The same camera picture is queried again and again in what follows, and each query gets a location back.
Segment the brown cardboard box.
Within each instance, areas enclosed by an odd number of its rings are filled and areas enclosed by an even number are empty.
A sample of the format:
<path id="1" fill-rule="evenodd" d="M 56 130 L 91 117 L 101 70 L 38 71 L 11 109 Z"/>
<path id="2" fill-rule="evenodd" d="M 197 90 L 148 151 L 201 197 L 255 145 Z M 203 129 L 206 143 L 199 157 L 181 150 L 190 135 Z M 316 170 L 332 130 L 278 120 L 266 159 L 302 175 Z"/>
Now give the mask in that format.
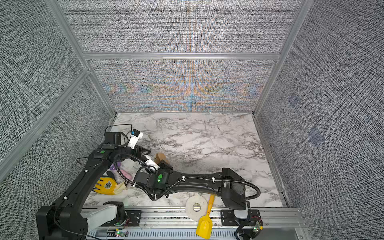
<path id="1" fill-rule="evenodd" d="M 167 160 L 167 157 L 163 153 L 157 153 L 154 158 L 154 162 L 159 167 L 170 166 L 170 162 Z"/>

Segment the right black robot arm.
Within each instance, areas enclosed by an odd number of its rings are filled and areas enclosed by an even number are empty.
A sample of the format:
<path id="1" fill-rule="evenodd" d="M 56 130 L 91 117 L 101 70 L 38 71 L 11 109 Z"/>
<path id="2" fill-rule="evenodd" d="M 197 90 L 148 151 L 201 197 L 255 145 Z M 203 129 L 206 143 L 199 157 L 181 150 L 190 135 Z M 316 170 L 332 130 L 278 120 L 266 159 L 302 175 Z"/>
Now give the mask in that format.
<path id="1" fill-rule="evenodd" d="M 152 201 L 179 192 L 210 194 L 222 199 L 230 210 L 244 211 L 248 202 L 257 199 L 261 190 L 245 181 L 230 168 L 222 168 L 213 174 L 186 174 L 175 171 L 171 165 L 161 161 L 160 168 L 150 167 L 144 173 L 137 171 L 132 186 L 144 191 Z"/>

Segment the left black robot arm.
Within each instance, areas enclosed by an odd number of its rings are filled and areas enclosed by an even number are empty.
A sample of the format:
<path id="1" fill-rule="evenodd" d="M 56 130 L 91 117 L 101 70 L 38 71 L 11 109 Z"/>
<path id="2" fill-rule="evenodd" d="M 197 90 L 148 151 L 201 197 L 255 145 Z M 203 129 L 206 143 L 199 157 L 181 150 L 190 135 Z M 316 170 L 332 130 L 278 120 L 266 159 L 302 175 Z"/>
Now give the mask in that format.
<path id="1" fill-rule="evenodd" d="M 144 155 L 151 151 L 136 145 L 133 148 L 118 139 L 123 133 L 106 133 L 106 139 L 88 157 L 82 171 L 66 191 L 51 205 L 36 213 L 40 240 L 86 240 L 89 224 L 81 215 L 83 205 L 97 181 L 118 160 L 131 159 L 144 165 Z"/>

